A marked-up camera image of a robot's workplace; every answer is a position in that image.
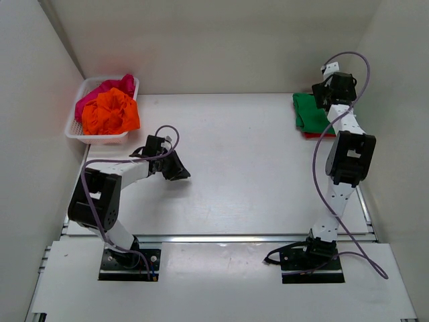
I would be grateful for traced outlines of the green t shirt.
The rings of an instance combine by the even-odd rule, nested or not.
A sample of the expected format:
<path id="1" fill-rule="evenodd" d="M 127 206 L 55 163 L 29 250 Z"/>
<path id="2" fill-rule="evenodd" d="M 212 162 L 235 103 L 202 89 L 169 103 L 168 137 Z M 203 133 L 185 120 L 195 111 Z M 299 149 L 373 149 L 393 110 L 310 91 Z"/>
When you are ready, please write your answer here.
<path id="1" fill-rule="evenodd" d="M 293 107 L 296 115 L 296 127 L 303 132 L 323 133 L 329 125 L 324 110 L 318 109 L 312 94 L 294 93 Z"/>

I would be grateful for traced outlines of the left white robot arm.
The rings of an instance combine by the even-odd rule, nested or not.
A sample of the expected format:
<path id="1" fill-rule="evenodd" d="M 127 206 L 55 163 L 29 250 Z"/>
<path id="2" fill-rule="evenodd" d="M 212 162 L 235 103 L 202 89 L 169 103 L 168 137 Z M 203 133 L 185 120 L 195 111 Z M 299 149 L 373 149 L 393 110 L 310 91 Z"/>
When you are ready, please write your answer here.
<path id="1" fill-rule="evenodd" d="M 129 159 L 96 160 L 101 170 L 84 165 L 68 206 L 69 220 L 98 235 L 111 257 L 125 268 L 146 263 L 138 239 L 118 220 L 121 191 L 127 186 L 160 172 L 169 181 L 191 177 L 168 138 L 148 136 L 144 146 Z"/>

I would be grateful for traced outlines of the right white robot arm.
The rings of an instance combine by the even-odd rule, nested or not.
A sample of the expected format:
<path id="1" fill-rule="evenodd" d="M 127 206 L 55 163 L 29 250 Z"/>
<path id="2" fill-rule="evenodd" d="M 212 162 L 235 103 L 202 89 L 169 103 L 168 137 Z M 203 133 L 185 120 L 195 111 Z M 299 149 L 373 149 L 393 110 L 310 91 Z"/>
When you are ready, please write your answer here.
<path id="1" fill-rule="evenodd" d="M 338 228 L 350 196 L 366 179 L 376 138 L 365 133 L 353 114 L 357 100 L 355 77 L 323 69 L 323 81 L 312 86 L 316 106 L 327 112 L 329 127 L 336 138 L 325 164 L 328 188 L 326 206 L 305 241 L 272 250 L 266 264 L 279 265 L 288 274 L 309 274 L 316 270 L 340 270 L 336 241 Z"/>

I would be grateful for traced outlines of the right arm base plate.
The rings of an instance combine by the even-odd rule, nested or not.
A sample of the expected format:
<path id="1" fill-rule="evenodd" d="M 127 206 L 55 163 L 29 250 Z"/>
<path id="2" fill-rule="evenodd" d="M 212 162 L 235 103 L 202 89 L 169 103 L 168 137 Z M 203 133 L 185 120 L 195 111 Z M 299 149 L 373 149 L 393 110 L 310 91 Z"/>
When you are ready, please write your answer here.
<path id="1" fill-rule="evenodd" d="M 280 266 L 282 284 L 342 284 L 345 282 L 341 261 L 332 256 L 311 254 L 300 241 L 270 251 L 265 264 Z"/>

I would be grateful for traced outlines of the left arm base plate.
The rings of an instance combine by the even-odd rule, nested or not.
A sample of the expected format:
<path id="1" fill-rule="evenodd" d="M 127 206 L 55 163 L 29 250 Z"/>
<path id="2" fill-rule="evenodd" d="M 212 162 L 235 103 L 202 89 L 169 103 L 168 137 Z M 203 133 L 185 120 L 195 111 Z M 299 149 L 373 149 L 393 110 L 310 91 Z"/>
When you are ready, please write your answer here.
<path id="1" fill-rule="evenodd" d="M 158 282 L 160 279 L 160 264 L 162 245 L 160 243 L 140 243 L 141 256 L 130 253 L 119 253 L 105 247 L 99 266 L 98 280 L 125 282 Z"/>

